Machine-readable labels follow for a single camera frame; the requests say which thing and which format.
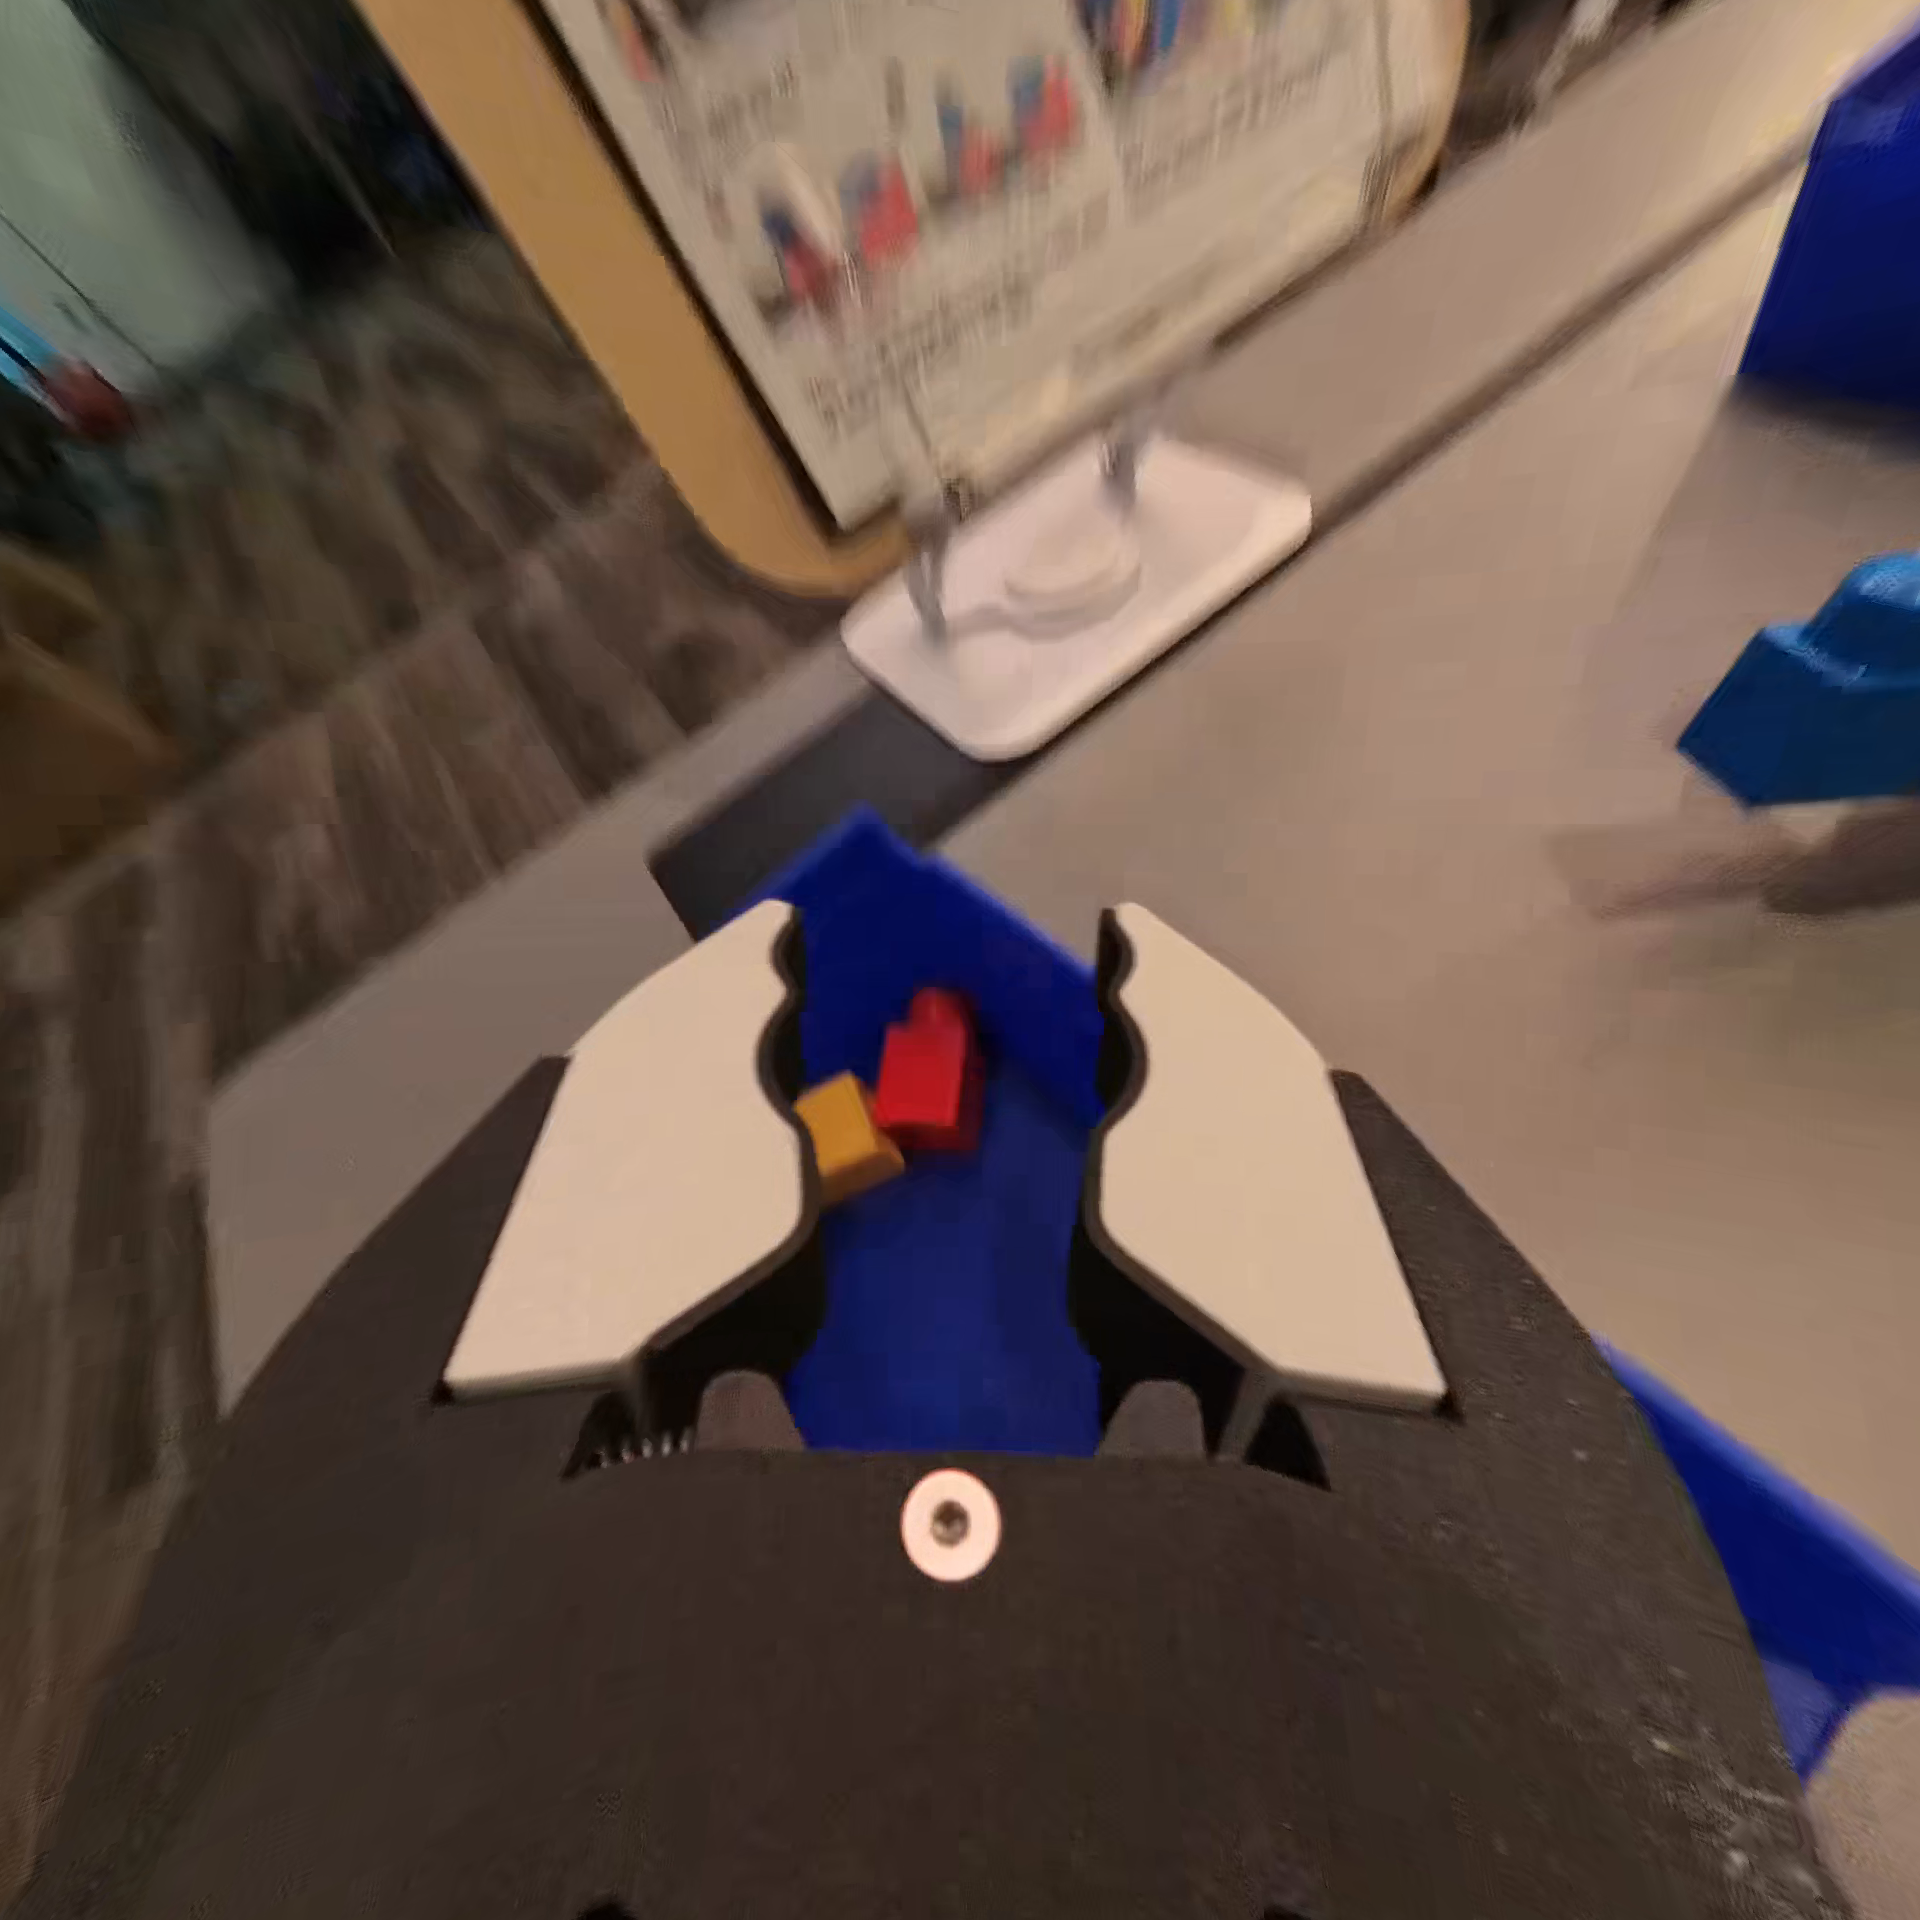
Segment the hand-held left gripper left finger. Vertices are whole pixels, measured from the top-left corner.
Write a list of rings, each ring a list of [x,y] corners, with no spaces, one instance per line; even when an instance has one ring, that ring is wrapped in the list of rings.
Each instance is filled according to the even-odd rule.
[[[441,1382],[615,1389],[685,1433],[727,1374],[786,1380],[824,1320],[823,1183],[796,1099],[804,939],[756,903],[573,1043]]]

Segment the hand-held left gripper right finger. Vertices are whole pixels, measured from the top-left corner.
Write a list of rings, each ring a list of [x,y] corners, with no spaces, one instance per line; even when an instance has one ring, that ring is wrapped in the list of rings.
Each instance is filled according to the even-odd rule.
[[[1332,1069],[1269,996],[1141,903],[1097,925],[1095,1121],[1066,1310],[1114,1428],[1178,1384],[1206,1453],[1269,1409],[1432,1419],[1448,1380]]]

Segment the blue two-stud block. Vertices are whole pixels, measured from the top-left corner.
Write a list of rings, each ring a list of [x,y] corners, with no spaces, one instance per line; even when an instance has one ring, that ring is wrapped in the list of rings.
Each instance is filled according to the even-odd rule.
[[[1852,567],[1808,619],[1753,632],[1676,749],[1745,808],[1918,791],[1918,556]]]

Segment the blue plastic bin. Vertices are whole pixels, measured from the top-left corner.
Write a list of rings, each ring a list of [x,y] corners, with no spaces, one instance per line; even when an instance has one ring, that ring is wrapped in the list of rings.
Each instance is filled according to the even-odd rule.
[[[1066,1315],[1069,1237],[1102,1115],[1092,967],[856,806],[767,878],[798,908],[807,1080],[870,1080],[918,989],[970,1000],[985,1053],[975,1149],[930,1156],[828,1214],[828,1312],[789,1389],[834,1449],[1088,1453],[1095,1365]],[[1634,1398],[1756,1640],[1805,1781],[1847,1715],[1918,1683],[1916,1569],[1669,1382],[1590,1341]]]
[[[1818,119],[1740,377],[1855,409],[1918,409],[1913,22]]]

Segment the red one-stud block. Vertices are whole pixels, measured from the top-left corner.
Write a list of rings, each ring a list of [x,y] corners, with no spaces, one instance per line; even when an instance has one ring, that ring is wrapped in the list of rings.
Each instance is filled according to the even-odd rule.
[[[878,1126],[908,1156],[970,1153],[982,1093],[985,1053],[970,1000],[949,987],[916,989],[879,1048],[872,1088]]]

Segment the printed instruction sheet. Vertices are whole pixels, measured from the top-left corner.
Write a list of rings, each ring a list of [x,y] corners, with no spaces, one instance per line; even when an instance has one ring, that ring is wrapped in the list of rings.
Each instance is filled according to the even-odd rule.
[[[814,511],[975,488],[1389,221],[1466,4],[526,4]]]

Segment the stack of cardboard boxes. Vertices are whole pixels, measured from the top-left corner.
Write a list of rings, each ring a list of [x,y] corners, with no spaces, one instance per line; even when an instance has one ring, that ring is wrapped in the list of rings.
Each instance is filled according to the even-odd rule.
[[[70,567],[1,541],[1,908],[136,825],[177,748],[87,661],[105,609]]]

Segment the yellow one-stud block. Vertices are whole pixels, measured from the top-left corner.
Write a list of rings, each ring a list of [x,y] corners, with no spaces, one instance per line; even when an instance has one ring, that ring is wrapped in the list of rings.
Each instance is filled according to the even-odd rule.
[[[836,1208],[905,1173],[905,1153],[876,1119],[872,1097],[854,1072],[807,1088],[796,1101],[796,1117],[807,1136],[823,1208]]]

